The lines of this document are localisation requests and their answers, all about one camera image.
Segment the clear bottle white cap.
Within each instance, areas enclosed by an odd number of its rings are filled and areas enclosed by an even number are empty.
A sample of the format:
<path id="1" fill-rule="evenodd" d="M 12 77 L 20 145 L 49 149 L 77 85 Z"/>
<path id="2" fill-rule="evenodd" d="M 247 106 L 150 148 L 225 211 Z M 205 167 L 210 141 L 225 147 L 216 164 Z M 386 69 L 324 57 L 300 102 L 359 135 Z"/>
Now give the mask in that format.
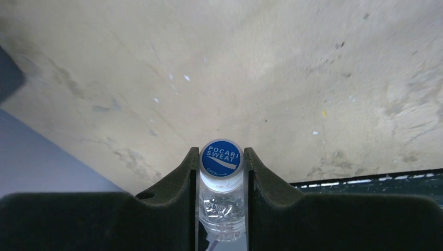
<path id="1" fill-rule="evenodd" d="M 208 236 L 233 242 L 246 233 L 244 155 L 228 139 L 207 143 L 199 158 L 199 221 Z"/>

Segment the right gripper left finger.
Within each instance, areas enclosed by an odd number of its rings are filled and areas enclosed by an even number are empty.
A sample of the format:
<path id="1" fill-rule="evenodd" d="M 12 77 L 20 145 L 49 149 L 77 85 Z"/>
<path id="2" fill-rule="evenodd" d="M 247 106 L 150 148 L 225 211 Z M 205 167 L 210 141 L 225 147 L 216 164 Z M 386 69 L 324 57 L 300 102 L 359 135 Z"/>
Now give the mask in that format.
<path id="1" fill-rule="evenodd" d="M 196 169 L 182 163 L 137 195 L 12 193 L 1 198 L 1 250 L 197 250 Z"/>

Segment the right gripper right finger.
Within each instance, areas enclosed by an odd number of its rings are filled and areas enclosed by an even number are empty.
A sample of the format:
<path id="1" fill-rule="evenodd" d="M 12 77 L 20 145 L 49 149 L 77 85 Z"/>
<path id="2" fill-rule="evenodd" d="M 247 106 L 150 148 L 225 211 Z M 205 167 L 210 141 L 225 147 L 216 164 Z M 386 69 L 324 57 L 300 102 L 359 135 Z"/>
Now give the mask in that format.
<path id="1" fill-rule="evenodd" d="M 248 250 L 442 250 L 442 207 L 424 196 L 308 193 L 248 147 Z"/>

